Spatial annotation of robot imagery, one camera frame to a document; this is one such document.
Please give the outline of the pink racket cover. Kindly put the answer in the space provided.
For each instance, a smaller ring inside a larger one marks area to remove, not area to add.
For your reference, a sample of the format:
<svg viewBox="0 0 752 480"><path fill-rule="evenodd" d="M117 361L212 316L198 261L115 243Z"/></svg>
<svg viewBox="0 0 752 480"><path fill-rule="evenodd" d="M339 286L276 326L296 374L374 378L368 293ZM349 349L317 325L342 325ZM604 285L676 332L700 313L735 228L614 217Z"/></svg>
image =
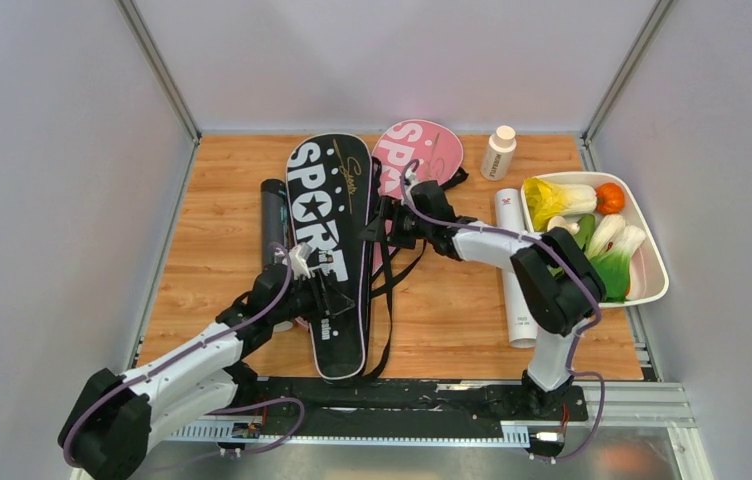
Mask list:
<svg viewBox="0 0 752 480"><path fill-rule="evenodd" d="M447 185L460 173L464 158L463 145L455 133L438 123L421 119L394 124L368 149L381 165L379 198L382 195L399 197L401 169L411 160L419 161L418 174L422 179ZM374 252L373 272L382 263L381 254Z"/></svg>

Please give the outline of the bok choy toy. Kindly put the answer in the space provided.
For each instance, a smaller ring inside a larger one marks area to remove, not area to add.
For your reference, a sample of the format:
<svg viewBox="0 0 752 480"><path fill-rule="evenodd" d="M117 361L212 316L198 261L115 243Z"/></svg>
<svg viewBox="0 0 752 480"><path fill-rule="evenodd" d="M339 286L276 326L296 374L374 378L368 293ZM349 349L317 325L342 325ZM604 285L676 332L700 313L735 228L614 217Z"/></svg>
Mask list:
<svg viewBox="0 0 752 480"><path fill-rule="evenodd" d="M630 264L646 237L642 228L625 226L612 238L611 246L605 252L590 260L605 285L605 301L620 303L625 300L630 287Z"/></svg>

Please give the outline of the black racket cover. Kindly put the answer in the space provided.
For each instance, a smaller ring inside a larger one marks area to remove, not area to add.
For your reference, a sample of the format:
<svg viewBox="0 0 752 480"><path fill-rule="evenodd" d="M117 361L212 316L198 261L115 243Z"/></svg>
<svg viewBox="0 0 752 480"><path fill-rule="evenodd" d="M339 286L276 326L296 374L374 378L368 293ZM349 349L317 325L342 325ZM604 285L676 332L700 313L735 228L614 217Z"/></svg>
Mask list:
<svg viewBox="0 0 752 480"><path fill-rule="evenodd" d="M390 349L367 367L374 245L361 234L379 201L381 165L360 137L323 133L290 154L284 182L293 240L308 245L307 260L331 307L306 316L318 374L327 382L376 380Z"/></svg>

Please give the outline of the mushroom toy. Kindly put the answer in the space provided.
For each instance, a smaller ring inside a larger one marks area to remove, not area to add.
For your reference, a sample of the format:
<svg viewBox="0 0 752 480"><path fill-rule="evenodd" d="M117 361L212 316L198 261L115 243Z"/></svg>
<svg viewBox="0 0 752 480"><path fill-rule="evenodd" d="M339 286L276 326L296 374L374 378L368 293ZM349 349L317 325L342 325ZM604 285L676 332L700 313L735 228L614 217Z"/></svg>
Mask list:
<svg viewBox="0 0 752 480"><path fill-rule="evenodd" d="M562 228L571 235L576 235L580 231L580 225L578 222L570 222L563 216L554 216L548 221L547 232L552 231L555 228Z"/></svg>

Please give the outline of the beige plastic bottle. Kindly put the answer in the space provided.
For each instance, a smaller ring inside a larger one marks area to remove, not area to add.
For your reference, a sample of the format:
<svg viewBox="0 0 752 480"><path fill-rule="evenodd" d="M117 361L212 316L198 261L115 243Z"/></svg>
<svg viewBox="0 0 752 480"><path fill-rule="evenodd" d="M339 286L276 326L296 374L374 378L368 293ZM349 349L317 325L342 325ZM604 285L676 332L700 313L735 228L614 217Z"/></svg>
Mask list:
<svg viewBox="0 0 752 480"><path fill-rule="evenodd" d="M508 172L516 147L516 131L508 125L497 127L488 137L480 166L482 177L490 181L502 180Z"/></svg>

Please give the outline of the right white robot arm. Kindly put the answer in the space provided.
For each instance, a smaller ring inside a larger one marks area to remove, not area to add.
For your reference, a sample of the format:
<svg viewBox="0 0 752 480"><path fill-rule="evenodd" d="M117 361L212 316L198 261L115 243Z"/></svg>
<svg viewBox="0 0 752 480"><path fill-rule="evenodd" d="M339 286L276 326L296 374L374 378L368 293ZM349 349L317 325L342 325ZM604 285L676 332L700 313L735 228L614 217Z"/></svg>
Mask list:
<svg viewBox="0 0 752 480"><path fill-rule="evenodd" d="M417 179L418 165L412 161L401 173L400 198L380 197L361 239L405 249L425 240L442 256L510 274L539 328L522 402L536 418L551 416L563 402L560 388L575 376L577 335L601 318L604 281L565 229L530 233L459 216L441 185Z"/></svg>

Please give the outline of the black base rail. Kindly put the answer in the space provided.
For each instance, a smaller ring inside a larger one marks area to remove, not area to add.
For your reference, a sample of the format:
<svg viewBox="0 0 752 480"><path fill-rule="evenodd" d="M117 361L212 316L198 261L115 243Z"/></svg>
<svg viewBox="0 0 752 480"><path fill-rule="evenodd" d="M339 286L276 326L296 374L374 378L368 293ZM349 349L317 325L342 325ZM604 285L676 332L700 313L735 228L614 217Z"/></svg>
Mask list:
<svg viewBox="0 0 752 480"><path fill-rule="evenodd" d="M533 422L556 434L588 418L583 391L572 382L543 393L523 382L360 380L331 385L318 378L260 377L246 366L229 370L235 399L213 413L242 417L239 437L387 441L527 443L511 428Z"/></svg>

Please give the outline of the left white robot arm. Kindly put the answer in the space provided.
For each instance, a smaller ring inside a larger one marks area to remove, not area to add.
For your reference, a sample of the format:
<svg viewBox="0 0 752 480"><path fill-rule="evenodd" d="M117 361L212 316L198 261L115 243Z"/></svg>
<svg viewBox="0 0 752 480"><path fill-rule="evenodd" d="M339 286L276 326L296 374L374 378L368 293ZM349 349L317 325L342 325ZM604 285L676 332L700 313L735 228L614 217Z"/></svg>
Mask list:
<svg viewBox="0 0 752 480"><path fill-rule="evenodd" d="M233 372L277 324L319 324L359 306L367 281L348 283L342 250L274 249L276 262L195 337L139 367L103 368L86 380L57 439L68 465L95 479L129 478L154 447L198 417L254 408L257 386Z"/></svg>

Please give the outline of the green leaf vegetable toy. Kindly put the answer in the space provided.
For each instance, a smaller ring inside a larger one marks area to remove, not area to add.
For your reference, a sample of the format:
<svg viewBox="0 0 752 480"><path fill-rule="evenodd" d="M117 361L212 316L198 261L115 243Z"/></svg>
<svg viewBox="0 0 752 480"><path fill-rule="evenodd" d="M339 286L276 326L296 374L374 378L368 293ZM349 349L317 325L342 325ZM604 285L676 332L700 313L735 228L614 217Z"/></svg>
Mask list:
<svg viewBox="0 0 752 480"><path fill-rule="evenodd" d="M596 231L597 219L594 214L589 213L582 216L577 225L579 229L573 237L580 249L585 252Z"/></svg>

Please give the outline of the white shuttlecock tube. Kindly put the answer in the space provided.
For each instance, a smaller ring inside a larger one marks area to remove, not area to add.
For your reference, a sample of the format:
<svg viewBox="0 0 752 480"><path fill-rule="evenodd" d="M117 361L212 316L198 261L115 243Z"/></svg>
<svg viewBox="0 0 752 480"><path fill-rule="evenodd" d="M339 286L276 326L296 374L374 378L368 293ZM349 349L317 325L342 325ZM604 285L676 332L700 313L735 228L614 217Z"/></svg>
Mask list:
<svg viewBox="0 0 752 480"><path fill-rule="evenodd" d="M511 231L525 229L516 189L499 190L494 197L496 225ZM530 349L536 344L538 326L532 318L514 273L501 274L509 345Z"/></svg>

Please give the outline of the black shuttlecock tube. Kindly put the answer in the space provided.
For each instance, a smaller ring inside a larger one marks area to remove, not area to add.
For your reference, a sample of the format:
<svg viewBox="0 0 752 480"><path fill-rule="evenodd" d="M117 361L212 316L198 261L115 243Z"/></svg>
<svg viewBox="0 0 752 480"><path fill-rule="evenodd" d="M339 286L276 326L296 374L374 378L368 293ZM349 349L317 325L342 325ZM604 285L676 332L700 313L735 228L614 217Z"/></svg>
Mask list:
<svg viewBox="0 0 752 480"><path fill-rule="evenodd" d="M291 248L289 207L286 184L281 179L265 179L260 185L261 210L261 263L280 273L284 280L286 271L284 256L273 248L279 244L286 250Z"/></svg>

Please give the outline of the orange tomato toy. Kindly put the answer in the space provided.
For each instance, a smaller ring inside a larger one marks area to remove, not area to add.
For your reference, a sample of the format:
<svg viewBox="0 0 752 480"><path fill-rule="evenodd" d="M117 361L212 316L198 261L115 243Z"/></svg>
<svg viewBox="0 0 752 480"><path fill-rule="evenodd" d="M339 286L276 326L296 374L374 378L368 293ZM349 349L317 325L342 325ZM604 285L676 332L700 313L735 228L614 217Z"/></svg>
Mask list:
<svg viewBox="0 0 752 480"><path fill-rule="evenodd" d="M619 214L626 206L626 195L616 183L605 183L595 188L596 211L602 215Z"/></svg>

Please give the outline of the yellow napa cabbage toy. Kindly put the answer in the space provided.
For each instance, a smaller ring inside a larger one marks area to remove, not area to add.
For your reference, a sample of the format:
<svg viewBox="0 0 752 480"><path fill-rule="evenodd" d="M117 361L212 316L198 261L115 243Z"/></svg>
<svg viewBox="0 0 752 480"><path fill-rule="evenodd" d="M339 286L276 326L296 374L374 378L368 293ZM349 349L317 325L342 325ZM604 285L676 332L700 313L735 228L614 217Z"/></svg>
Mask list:
<svg viewBox="0 0 752 480"><path fill-rule="evenodd" d="M545 229L555 216L591 213L598 204L595 190L584 184L559 184L531 177L524 181L523 192L536 231Z"/></svg>

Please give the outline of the white plastic tray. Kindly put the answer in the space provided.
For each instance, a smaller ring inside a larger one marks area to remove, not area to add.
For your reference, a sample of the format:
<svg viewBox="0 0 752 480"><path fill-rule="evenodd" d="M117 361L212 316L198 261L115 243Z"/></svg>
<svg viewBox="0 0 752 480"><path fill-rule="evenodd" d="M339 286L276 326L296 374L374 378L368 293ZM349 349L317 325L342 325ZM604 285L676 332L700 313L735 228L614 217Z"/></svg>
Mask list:
<svg viewBox="0 0 752 480"><path fill-rule="evenodd" d="M633 255L630 264L630 287L627 291L625 300L620 303L603 301L600 306L603 308L617 308L641 305L660 299L668 290L669 280L666 267L664 266L661 255L656 246L650 227L642 214L634 195L629 187L620 178L600 172L559 172L542 174L539 176L549 182L559 184L584 184L596 187L605 183L616 183L622 187L626 195L626 206L619 214L602 215L596 211L591 212L597 219L596 231L591 239L586 251L583 252L590 260L605 252L611 246L612 238L618 234L625 226L634 225L642 228L646 232L646 239ZM524 210L524 217L527 222L527 228L533 232L547 232L547 227L541 231L533 228L529 210L526 204L523 186L520 188L521 202ZM578 222L586 214L563 216L570 222Z"/></svg>

